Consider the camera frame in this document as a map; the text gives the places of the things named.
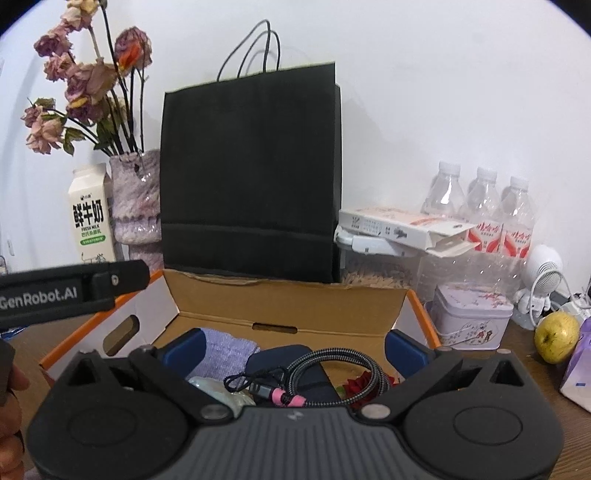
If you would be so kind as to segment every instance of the finger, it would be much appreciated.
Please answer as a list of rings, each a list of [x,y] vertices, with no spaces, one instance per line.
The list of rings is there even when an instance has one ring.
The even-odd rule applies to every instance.
[[[26,390],[29,388],[30,382],[27,376],[22,373],[22,370],[16,365],[12,366],[10,370],[10,376],[8,377],[8,388],[13,390]]]
[[[4,406],[0,407],[0,438],[9,437],[18,432],[21,429],[21,422],[21,406],[17,398],[9,394]]]
[[[25,478],[25,466],[22,462],[14,470],[0,473],[0,480],[22,480],[23,478]]]
[[[22,462],[23,456],[22,443],[18,437],[12,435],[0,440],[0,474],[14,470]]]

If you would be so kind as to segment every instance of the wooden table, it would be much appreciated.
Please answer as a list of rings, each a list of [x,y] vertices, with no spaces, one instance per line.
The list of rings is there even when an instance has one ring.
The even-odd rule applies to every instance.
[[[28,328],[11,343],[17,350],[16,362],[31,379],[31,388],[18,394],[23,410],[23,430],[45,398],[49,388],[40,373],[38,361],[62,339],[80,326],[85,318]],[[551,476],[552,480],[591,479],[591,413],[563,397],[558,386],[565,365],[547,365],[535,351],[533,335],[510,322],[502,346],[513,350],[540,386],[559,416],[565,436],[564,450]],[[27,458],[27,467],[32,463]]]
[[[501,346],[513,350],[560,418],[564,449],[551,480],[591,479],[591,413],[563,397],[558,388],[566,365],[546,364],[535,350],[533,334],[509,322]]]

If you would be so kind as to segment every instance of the white cable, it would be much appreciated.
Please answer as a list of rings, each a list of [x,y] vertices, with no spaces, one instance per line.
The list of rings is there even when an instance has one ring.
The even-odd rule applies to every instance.
[[[532,307],[534,306],[535,286],[542,279],[542,277],[544,277],[545,275],[551,274],[551,273],[557,273],[558,275],[560,275],[561,281],[564,282],[564,284],[566,285],[567,290],[569,291],[570,301],[571,302],[573,302],[581,310],[589,310],[589,305],[588,304],[585,305],[585,306],[582,306],[581,304],[579,304],[579,303],[576,302],[576,299],[574,298],[573,291],[570,289],[569,282],[566,280],[566,277],[564,276],[564,274],[560,270],[557,270],[557,269],[545,270],[545,271],[543,271],[541,274],[539,274],[535,278],[534,284],[531,286],[531,292],[530,292],[530,321],[531,321],[531,324],[534,326],[534,329],[538,328],[538,325],[539,325],[539,322],[536,322],[534,320],[534,314],[533,314],[533,311],[532,311]]]

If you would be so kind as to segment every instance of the box handle hole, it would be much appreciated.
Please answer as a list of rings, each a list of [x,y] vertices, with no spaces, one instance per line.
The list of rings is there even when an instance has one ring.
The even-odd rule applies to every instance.
[[[252,329],[263,330],[266,332],[289,333],[291,335],[295,335],[297,333],[296,327],[288,327],[284,325],[270,325],[268,323],[253,323]]]
[[[107,356],[115,356],[139,332],[139,318],[129,315],[103,341],[103,350]]]

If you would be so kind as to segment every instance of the metal screw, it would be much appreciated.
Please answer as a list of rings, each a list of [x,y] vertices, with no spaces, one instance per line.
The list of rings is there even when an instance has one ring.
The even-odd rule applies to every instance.
[[[142,345],[139,347],[139,350],[142,353],[147,353],[148,355],[155,356],[156,354],[156,347],[154,345]]]
[[[440,357],[442,356],[444,353],[448,353],[451,352],[453,350],[452,347],[450,346],[438,346],[435,349],[435,357]]]
[[[230,416],[230,409],[219,403],[210,403],[201,409],[201,416],[206,420],[223,420]]]
[[[387,418],[391,410],[381,403],[370,403],[361,408],[361,415],[369,420],[383,420]]]

